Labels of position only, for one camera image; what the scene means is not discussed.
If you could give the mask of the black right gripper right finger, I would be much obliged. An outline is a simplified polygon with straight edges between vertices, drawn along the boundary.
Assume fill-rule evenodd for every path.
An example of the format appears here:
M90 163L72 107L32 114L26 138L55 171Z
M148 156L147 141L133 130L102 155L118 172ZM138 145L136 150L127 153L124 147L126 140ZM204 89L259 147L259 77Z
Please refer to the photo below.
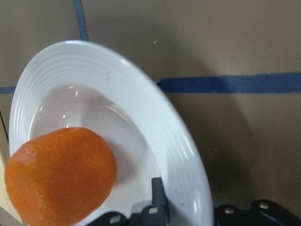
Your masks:
M270 200L256 200L250 209L224 204L214 209L216 226L299 226L301 219Z

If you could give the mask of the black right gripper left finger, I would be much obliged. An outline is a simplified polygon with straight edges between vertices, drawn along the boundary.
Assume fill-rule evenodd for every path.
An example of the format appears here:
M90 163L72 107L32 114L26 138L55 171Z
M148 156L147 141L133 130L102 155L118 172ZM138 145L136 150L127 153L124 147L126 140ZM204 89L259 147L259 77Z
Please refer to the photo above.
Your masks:
M161 178L151 180L152 202L140 213L133 213L129 218L120 212L107 212L91 222L93 226L166 226L167 199Z

